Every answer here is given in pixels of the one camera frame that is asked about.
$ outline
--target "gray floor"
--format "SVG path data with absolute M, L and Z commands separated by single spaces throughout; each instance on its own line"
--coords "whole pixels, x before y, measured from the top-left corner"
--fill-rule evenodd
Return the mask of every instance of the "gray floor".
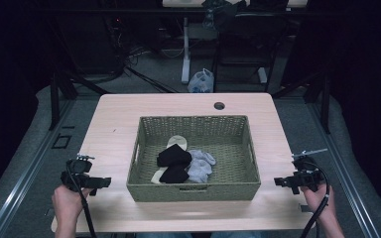
M 279 89 L 281 73 L 290 48 L 291 44 L 284 45 L 277 59 L 271 91 Z M 203 43 L 192 48 L 190 75 L 203 68 L 210 68 L 212 51 L 206 49 Z M 187 87 L 181 84 L 182 58 L 183 56 L 167 58 L 143 54 L 131 60 L 136 62 L 131 66 L 181 93 L 187 93 Z M 126 73 L 99 86 L 113 93 L 158 92 L 148 83 Z M 65 161 L 73 158 L 78 152 L 98 101 L 98 95 L 88 88 L 82 85 L 76 85 L 76 88 L 79 97 L 75 101 L 61 100 L 63 120 L 53 133 L 48 131 L 51 123 L 50 89 L 44 88 L 37 94 L 40 105 L 36 117 L 0 180 L 0 237 L 54 236 L 50 229 L 53 220 L 51 195 L 54 188 L 60 184 L 60 174 L 64 170 Z M 228 91 L 229 88 L 235 87 L 221 85 L 221 90 Z M 315 159 L 326 170 L 335 189 L 337 215 L 346 237 L 381 237 L 381 199 L 355 161 L 338 104 L 331 100 L 329 116 L 331 135 L 326 136 L 317 123 L 317 107 L 307 105 L 301 99 L 303 91 L 301 88 L 286 98 L 275 100 L 293 153 L 328 148 L 331 141 L 336 146 L 337 154 L 343 158 L 343 164 L 349 171 L 361 205 L 366 209 L 366 214 L 370 216 L 369 220 L 375 229 L 375 232 L 371 233 L 373 236 L 370 236 L 359 222 L 360 218 L 356 213 L 358 203 L 353 203 L 352 190 L 346 188 L 345 180 L 341 179 L 338 173 L 334 161 L 335 153 L 321 153 L 316 155 Z M 65 149 L 52 149 L 57 135 L 70 137 Z M 268 233 L 269 237 L 299 237 L 301 231 L 268 231 Z M 310 237 L 314 236 L 315 232 L 312 231 Z

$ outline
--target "person's hand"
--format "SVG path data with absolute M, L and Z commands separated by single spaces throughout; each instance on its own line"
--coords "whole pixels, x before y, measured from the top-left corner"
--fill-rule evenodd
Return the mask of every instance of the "person's hand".
M 316 192 L 310 190 L 306 186 L 302 186 L 301 191 L 305 195 L 305 199 L 308 203 L 309 208 L 311 211 L 315 212 L 326 193 L 326 185 L 319 184 L 317 186 Z M 327 201 L 327 206 L 320 214 L 318 221 L 319 224 L 323 227 L 325 236 L 327 238 L 344 237 L 342 229 L 339 226 L 338 220 L 336 219 L 335 201 L 332 186 L 329 187 L 329 200 Z
M 82 190 L 84 197 L 88 197 L 90 188 Z M 82 211 L 81 197 L 78 192 L 69 190 L 60 185 L 52 195 L 55 214 L 58 221 L 56 237 L 75 237 L 76 221 Z

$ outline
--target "wicker basket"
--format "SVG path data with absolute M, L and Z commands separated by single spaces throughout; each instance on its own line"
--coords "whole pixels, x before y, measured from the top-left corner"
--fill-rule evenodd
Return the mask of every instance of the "wicker basket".
M 151 183 L 174 135 L 216 159 L 208 183 Z M 127 180 L 135 201 L 251 200 L 260 184 L 246 116 L 141 117 Z

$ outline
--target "plastic bag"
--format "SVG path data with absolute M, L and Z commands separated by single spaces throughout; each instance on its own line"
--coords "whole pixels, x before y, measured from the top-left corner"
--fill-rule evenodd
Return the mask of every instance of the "plastic bag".
M 213 92 L 214 75 L 208 69 L 203 69 L 194 74 L 190 79 L 188 91 L 190 93 L 209 93 Z

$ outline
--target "dark background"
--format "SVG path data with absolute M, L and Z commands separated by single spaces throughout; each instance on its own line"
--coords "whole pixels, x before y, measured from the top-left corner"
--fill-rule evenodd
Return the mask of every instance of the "dark background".
M 88 26 L 81 31 L 83 37 L 69 37 L 69 26 L 54 29 L 45 18 L 30 15 L 26 9 L 31 2 L 0 0 L 0 177 L 36 113 L 35 94 L 50 84 L 55 72 L 61 68 L 102 74 L 122 70 L 122 58 L 104 30 L 104 21 L 82 22 Z M 160 4 L 140 2 L 140 7 Z M 381 196 L 381 1 L 310 4 L 311 11 L 347 9 L 349 17 L 336 22 L 302 22 L 283 85 L 323 69 L 331 59 L 331 94 L 342 107 L 355 157 Z M 145 44 L 146 34 L 157 36 L 154 28 L 159 24 L 141 19 L 133 21 L 131 29 Z M 75 41 L 82 48 L 71 49 L 69 54 L 66 48 L 73 48 Z M 157 44 L 147 45 L 157 50 Z M 104 60 L 86 60 L 97 53 Z

